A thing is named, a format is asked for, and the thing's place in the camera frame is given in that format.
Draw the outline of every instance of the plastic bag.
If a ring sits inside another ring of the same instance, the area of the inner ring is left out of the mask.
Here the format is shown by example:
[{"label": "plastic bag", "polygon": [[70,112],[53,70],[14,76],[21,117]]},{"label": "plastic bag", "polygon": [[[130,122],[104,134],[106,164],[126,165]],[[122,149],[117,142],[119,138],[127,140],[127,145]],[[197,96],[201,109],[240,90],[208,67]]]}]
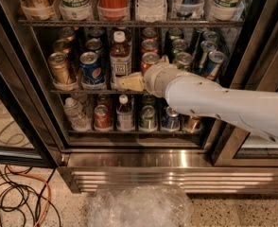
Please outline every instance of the plastic bag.
[{"label": "plastic bag", "polygon": [[98,189],[90,204],[88,226],[186,227],[191,214],[191,200],[177,187]]}]

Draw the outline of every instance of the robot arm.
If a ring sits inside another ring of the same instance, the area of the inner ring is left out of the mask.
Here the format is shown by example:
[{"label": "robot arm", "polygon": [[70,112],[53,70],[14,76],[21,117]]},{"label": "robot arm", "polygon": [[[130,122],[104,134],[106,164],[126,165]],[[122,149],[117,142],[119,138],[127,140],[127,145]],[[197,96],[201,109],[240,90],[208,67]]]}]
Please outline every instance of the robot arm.
[{"label": "robot arm", "polygon": [[180,114],[214,117],[278,144],[278,93],[226,89],[169,63],[151,66],[144,81]]}]

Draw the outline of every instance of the bottle cap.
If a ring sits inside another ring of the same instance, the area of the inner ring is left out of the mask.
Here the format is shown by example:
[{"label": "bottle cap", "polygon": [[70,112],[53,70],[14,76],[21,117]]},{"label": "bottle cap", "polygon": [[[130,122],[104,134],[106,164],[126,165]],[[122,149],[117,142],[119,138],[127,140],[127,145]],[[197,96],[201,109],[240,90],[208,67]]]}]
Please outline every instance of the bottle cap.
[{"label": "bottle cap", "polygon": [[126,95],[120,95],[120,97],[119,97],[119,102],[120,102],[120,103],[125,104],[125,103],[127,103],[128,101],[129,101],[128,96],[126,96]]},{"label": "bottle cap", "polygon": [[113,34],[113,40],[118,43],[122,43],[126,40],[126,35],[123,31],[115,31]]},{"label": "bottle cap", "polygon": [[65,99],[65,105],[71,107],[74,104],[74,99],[72,97],[67,97]]}]

